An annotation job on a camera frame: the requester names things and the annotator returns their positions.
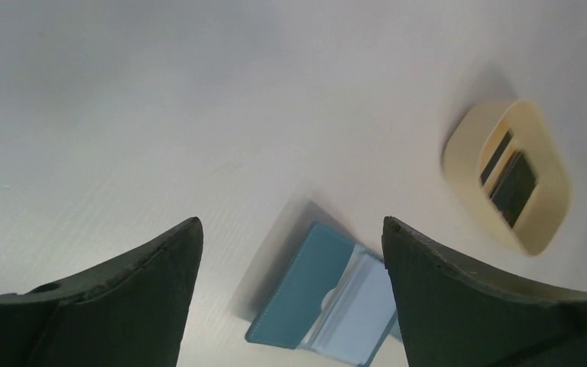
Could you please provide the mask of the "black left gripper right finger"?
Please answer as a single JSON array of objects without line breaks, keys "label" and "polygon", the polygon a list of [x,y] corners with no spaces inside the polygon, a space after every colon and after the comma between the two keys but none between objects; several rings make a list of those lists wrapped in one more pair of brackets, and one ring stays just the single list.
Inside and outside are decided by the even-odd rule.
[{"label": "black left gripper right finger", "polygon": [[587,366],[587,292],[523,278],[388,216],[381,237],[411,366]]}]

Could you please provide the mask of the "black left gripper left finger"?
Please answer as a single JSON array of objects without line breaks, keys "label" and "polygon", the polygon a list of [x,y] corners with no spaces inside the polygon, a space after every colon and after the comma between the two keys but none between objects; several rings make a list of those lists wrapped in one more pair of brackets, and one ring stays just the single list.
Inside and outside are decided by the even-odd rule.
[{"label": "black left gripper left finger", "polygon": [[203,254],[192,217],[96,266],[0,295],[0,366],[175,366]]}]

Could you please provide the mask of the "blue leather card holder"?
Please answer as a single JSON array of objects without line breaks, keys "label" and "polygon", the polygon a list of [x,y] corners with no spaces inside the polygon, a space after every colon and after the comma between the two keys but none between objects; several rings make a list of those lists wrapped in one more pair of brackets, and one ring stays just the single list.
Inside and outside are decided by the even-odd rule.
[{"label": "blue leather card holder", "polygon": [[314,222],[245,340],[369,366],[397,325],[384,262],[348,235]]}]

